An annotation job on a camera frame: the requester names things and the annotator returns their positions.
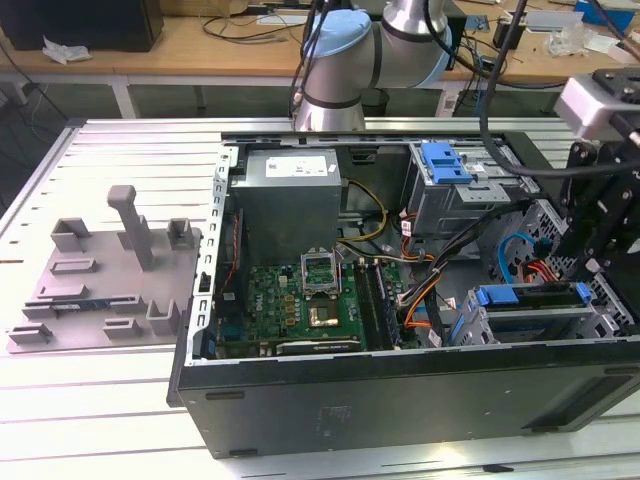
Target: motherboard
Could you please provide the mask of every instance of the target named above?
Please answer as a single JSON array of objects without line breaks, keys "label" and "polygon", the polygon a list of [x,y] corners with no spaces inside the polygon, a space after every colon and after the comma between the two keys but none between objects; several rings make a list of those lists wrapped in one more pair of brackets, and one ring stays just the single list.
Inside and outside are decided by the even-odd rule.
[{"label": "motherboard", "polygon": [[388,348],[399,341],[392,303],[402,289],[392,263],[254,266],[242,321],[219,320],[218,353],[222,348],[235,358]]}]

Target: label sticker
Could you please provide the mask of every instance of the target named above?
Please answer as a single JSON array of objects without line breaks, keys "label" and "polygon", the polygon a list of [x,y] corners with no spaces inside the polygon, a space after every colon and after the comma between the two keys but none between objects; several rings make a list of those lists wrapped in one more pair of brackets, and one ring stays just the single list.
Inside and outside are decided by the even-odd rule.
[{"label": "label sticker", "polygon": [[327,161],[324,157],[267,158],[266,176],[269,178],[326,177],[327,175]]},{"label": "label sticker", "polygon": [[77,303],[69,303],[66,305],[52,305],[51,308],[54,310],[80,310],[80,305]]},{"label": "label sticker", "polygon": [[404,235],[405,237],[410,237],[411,236],[411,222],[408,220],[403,220],[400,223],[400,226],[402,227],[402,235]]},{"label": "label sticker", "polygon": [[451,307],[451,310],[456,309],[456,297],[445,298],[444,301],[449,305],[449,307]]},{"label": "label sticker", "polygon": [[440,335],[434,332],[433,329],[429,330],[429,341],[437,348],[442,346],[442,339],[440,338]]}]

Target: table leg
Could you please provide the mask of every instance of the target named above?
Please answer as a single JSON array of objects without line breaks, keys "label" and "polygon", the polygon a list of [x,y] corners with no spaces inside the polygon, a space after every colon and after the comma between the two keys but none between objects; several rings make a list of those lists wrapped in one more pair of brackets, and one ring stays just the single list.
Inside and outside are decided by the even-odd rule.
[{"label": "table leg", "polygon": [[140,112],[133,97],[131,97],[128,82],[117,80],[111,84],[111,88],[116,97],[116,102],[118,102],[122,118],[140,118]]},{"label": "table leg", "polygon": [[438,108],[436,109],[436,117],[452,117],[459,96],[460,88],[457,86],[442,89],[440,100],[438,100]]},{"label": "table leg", "polygon": [[27,97],[22,91],[22,87],[19,83],[0,83],[0,88],[2,89],[2,92],[4,92],[9,97],[9,100],[13,100],[15,104],[27,104]]},{"label": "table leg", "polygon": [[207,96],[204,93],[204,87],[202,85],[194,85],[193,93],[196,95],[196,106],[198,110],[207,108]]},{"label": "table leg", "polygon": [[543,115],[551,115],[553,113],[553,107],[556,106],[556,102],[558,101],[559,93],[553,93],[549,95],[549,100],[547,104],[540,109],[540,113]]}]

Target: floor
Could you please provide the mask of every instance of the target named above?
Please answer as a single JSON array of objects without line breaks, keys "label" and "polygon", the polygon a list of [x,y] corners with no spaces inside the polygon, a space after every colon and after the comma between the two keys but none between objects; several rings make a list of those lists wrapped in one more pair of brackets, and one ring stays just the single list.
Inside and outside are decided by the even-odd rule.
[{"label": "floor", "polygon": [[[32,88],[28,105],[0,107],[0,215],[10,205],[33,169],[46,154],[65,122]],[[95,85],[50,85],[47,94],[70,118],[119,118],[111,89]],[[425,117],[434,114],[439,92],[390,90],[386,115]],[[280,87],[207,87],[207,109],[198,111],[191,87],[136,86],[133,95],[145,118],[164,117],[283,117],[287,114],[288,89]],[[496,117],[537,117],[548,103],[549,93],[498,92],[491,107]],[[458,116],[473,113],[475,100],[461,106]]]}]

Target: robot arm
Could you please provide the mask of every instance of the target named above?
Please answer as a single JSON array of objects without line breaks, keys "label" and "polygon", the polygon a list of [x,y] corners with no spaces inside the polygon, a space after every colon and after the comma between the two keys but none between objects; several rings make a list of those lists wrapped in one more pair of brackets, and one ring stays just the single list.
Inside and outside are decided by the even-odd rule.
[{"label": "robot arm", "polygon": [[[329,12],[318,37],[294,118],[296,131],[364,130],[364,88],[424,87],[438,79],[448,56],[433,41],[424,0],[393,0],[382,22],[363,11]],[[433,26],[445,42],[451,33],[443,0],[429,1]],[[314,23],[317,28],[318,18]]]}]

